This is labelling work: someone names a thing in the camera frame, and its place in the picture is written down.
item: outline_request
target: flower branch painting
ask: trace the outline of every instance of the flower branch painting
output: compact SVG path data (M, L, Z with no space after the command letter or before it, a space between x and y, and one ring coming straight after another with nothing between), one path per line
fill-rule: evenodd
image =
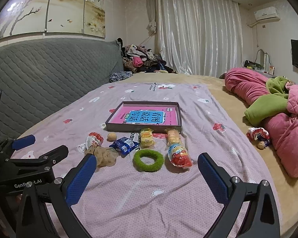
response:
M104 1L9 0L0 12L0 38L46 31L105 37Z
M85 0L84 33L105 37L104 0Z
M84 0L50 0L48 32L83 33Z

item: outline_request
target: green blanket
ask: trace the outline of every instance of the green blanket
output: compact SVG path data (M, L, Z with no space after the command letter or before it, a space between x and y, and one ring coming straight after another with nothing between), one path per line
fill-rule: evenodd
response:
M288 113L288 100L273 94L260 96L246 109L245 116L253 126L258 126L262 120L278 113Z
M288 80L282 76L266 81L266 89L274 95L278 95L288 99L288 90L285 88Z

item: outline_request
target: beige mattress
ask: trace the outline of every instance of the beige mattress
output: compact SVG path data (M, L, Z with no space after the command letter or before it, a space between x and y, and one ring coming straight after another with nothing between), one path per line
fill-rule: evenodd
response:
M212 95L243 133L247 133L248 128L251 126L244 116L247 104L225 88L224 80L214 77L184 74L138 73L122 82L207 84ZM28 134L31 134L31 129L26 131L22 136ZM292 179L287 175L272 146L264 150L257 148L256 150L264 159L274 180L283 213L281 234L284 234L298 222L298 179Z

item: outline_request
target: white curtain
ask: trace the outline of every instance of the white curtain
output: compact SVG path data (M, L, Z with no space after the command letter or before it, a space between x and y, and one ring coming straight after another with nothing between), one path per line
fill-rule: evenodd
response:
M242 25L231 0L157 0L157 45L179 73L219 77L242 66Z
M147 0L147 12L149 18L149 29L156 33L157 23L156 23L156 0Z

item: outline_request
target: blanket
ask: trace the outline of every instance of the blanket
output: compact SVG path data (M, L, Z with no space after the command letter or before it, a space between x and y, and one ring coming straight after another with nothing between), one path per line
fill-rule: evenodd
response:
M122 101L143 100L179 103L181 138L194 165L182 171L172 167L166 158L159 171L138 172L133 166L133 151L125 158L118 157L113 167L97 169L79 203L72 206L92 237L203 237L223 205L216 202L196 165L202 152L208 152L228 174L245 182L268 180L281 218L276 189L262 157L202 84L103 85L34 127L35 144L16 151L13 158L37 158L64 144L69 155L53 167L56 177L64 176L83 158L76 147L85 142L90 132L99 132L106 138L108 132L103 123L112 109ZM138 133L134 132L118 132L117 136L138 140ZM155 134L154 139L154 149L166 156L166 136ZM61 231L50 205L48 210L57 231ZM246 210L244 203L230 238L236 237Z
M109 82L118 82L125 80L127 78L130 78L133 75L132 72L127 72L127 71L121 71L121 72L115 72L109 75Z
M288 90L285 88L288 80L282 76L271 78L266 81L266 88L271 94L288 99Z
M269 132L277 155L288 175L298 177L298 85L290 86L288 116L280 113L265 119L264 127Z
M233 68L225 75L225 86L248 105L251 105L260 96L269 94L266 89L267 79L260 73L250 69Z
M286 107L287 99L273 94L263 95L246 109L245 116L253 126L257 127L267 117L288 113Z

